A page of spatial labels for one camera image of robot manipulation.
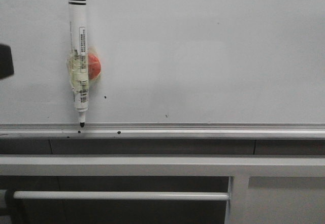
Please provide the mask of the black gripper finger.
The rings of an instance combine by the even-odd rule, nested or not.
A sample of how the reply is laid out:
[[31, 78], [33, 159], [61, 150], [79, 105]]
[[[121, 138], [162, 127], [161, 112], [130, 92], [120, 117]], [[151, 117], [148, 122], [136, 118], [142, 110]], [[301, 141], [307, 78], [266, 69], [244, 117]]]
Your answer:
[[12, 60], [12, 51], [11, 47], [6, 44], [1, 44], [0, 48], [0, 62], [1, 62], [1, 70], [0, 70], [0, 78], [5, 79], [14, 74], [14, 66]]

